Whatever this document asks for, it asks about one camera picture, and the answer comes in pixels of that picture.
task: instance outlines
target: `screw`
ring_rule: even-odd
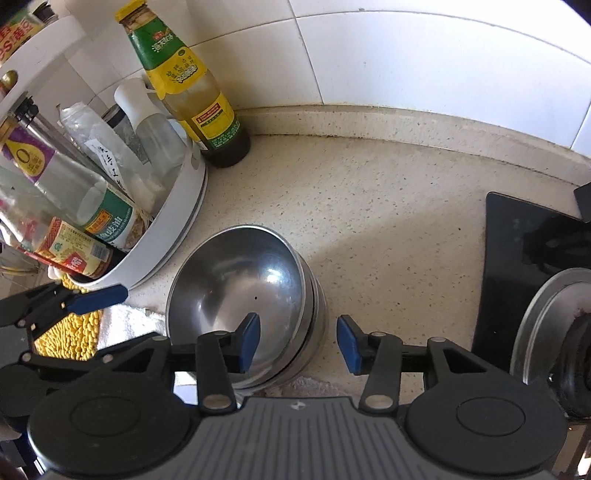
[[[365,404],[372,410],[386,410],[394,405],[394,400],[387,395],[370,395],[364,400]]]
[[[213,394],[203,399],[203,406],[209,410],[222,410],[232,405],[232,400],[227,395]]]

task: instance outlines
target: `stainless steel bowl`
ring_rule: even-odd
[[[231,375],[232,385],[276,385],[302,370],[322,336],[324,298],[314,290],[322,292],[283,237],[258,225],[234,226],[202,243],[180,268],[168,297],[168,335],[173,344],[194,343],[203,333],[233,331],[257,312],[258,349],[248,373]]]

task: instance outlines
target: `backsplash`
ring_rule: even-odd
[[[51,0],[88,39],[35,95],[113,104],[141,65],[113,13]],[[474,119],[591,157],[591,27],[560,0],[148,0],[236,109],[370,105]]]

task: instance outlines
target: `oil bottle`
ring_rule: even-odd
[[[250,137],[212,73],[145,4],[134,0],[115,19],[125,27],[158,98],[216,167],[246,156]]]

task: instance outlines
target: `condiment bottle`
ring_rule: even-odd
[[[142,79],[129,79],[115,91],[115,102],[124,110],[135,134],[160,177],[167,193],[178,177],[187,145],[152,103]]]
[[[125,27],[158,98],[216,167],[246,156],[250,137],[205,64],[145,4],[134,0],[115,19]]]
[[[41,20],[28,12],[27,7],[19,10],[0,28],[0,65],[44,26]]]
[[[59,264],[55,263],[53,260],[49,260],[48,258],[43,258],[43,257],[37,255],[36,253],[29,252],[29,251],[25,250],[22,247],[22,245],[20,244],[20,242],[17,240],[17,237],[14,236],[14,233],[12,233],[10,228],[8,228],[3,223],[0,223],[0,233],[2,234],[2,240],[4,240],[5,244],[9,245],[10,247],[14,248],[15,250],[18,250],[20,253],[22,253],[34,260],[37,260],[39,263],[43,263],[43,264],[47,265],[48,267],[56,268],[62,272],[68,273],[70,275],[75,275],[77,280],[81,280],[85,283],[92,281],[92,278],[81,275],[80,273],[75,272],[74,270],[70,269],[69,267],[67,267],[65,265],[59,265]]]
[[[125,142],[88,105],[60,109],[60,122],[92,161],[142,210],[156,215],[156,197],[164,190],[151,165],[144,165]]]
[[[125,195],[34,138],[14,118],[0,125],[0,146],[59,211],[103,242],[129,251],[148,228],[150,217]]]
[[[18,195],[16,190],[0,187],[0,219],[25,250],[91,279],[112,270],[124,256],[52,217],[39,202]]]

